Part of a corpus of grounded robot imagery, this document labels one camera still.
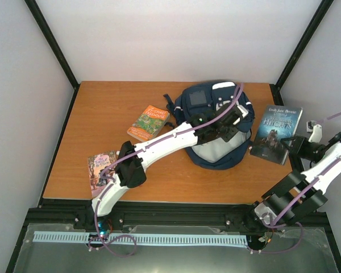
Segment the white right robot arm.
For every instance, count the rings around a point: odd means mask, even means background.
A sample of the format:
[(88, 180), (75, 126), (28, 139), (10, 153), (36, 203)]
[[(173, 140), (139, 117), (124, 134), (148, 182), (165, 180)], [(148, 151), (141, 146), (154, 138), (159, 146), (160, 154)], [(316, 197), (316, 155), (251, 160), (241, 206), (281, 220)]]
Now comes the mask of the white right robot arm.
[(327, 202), (328, 186), (341, 174), (341, 132), (327, 145), (293, 136), (281, 140), (287, 150), (314, 163), (307, 171), (294, 170), (262, 195), (251, 210), (251, 220), (266, 228), (293, 225)]

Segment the navy blue backpack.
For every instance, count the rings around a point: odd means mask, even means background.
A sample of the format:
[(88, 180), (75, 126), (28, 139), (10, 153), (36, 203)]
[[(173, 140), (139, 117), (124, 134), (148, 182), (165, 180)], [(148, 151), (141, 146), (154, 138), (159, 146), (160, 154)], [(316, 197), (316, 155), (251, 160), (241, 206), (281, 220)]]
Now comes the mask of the navy blue backpack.
[(215, 112), (224, 105), (244, 106), (249, 113), (236, 126), (239, 131), (229, 142), (217, 136), (213, 123), (197, 130), (197, 144), (185, 149), (195, 165), (206, 169), (225, 170), (242, 161), (251, 142), (255, 111), (247, 95), (237, 90), (236, 83), (207, 81), (186, 88), (174, 101), (167, 94), (164, 97), (177, 125), (189, 122), (194, 127), (214, 119)]

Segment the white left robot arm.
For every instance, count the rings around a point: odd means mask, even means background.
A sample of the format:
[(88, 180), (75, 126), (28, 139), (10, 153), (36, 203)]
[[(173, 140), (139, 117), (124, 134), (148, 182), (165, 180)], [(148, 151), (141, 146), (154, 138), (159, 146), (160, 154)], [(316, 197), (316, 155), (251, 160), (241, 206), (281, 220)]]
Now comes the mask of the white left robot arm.
[[(203, 168), (229, 168), (228, 155), (247, 145), (253, 118), (253, 111), (243, 105), (224, 105), (218, 110), (195, 114), (151, 141), (136, 145), (123, 143), (118, 160), (100, 174), (110, 182), (93, 198), (88, 224), (95, 229), (104, 227), (115, 203), (129, 189), (146, 181), (147, 168), (178, 150), (189, 149), (192, 161)], [(110, 168), (114, 169), (112, 175), (107, 174)]]

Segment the dark blue Wuthering Heights book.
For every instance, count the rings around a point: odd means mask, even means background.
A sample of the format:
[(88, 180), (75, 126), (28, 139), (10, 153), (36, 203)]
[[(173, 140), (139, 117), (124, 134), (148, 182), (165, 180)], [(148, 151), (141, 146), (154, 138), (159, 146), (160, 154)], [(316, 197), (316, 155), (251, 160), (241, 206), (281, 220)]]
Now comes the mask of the dark blue Wuthering Heights book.
[(250, 154), (267, 161), (285, 164), (288, 155), (281, 139), (294, 136), (303, 113), (301, 107), (268, 105), (261, 118)]

